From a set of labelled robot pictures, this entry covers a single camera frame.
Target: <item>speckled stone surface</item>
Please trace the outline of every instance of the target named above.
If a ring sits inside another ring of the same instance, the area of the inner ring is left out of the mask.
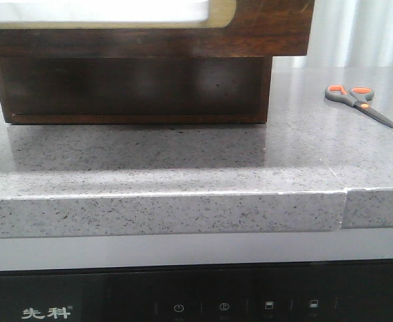
[[[393,130],[326,101],[330,83],[373,86],[393,119],[389,68],[278,70],[266,125],[6,125],[0,108],[0,237],[393,226]]]

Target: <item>scissor blade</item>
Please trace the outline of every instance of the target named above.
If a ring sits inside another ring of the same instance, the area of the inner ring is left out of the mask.
[[[362,113],[365,113],[369,117],[372,117],[373,119],[380,122],[381,124],[387,125],[388,127],[391,127],[393,129],[393,121],[382,115],[380,112],[377,112],[375,109],[372,109],[371,107],[362,109],[359,106],[355,106],[355,108],[361,111]]]

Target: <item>dark wooden cabinet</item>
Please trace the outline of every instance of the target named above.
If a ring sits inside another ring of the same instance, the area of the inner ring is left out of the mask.
[[[273,56],[305,55],[313,1],[237,0],[224,28],[0,29],[9,123],[264,123]]]

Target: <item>white wall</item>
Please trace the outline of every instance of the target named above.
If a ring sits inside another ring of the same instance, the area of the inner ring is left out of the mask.
[[[316,0],[307,57],[274,68],[393,66],[393,0]]]

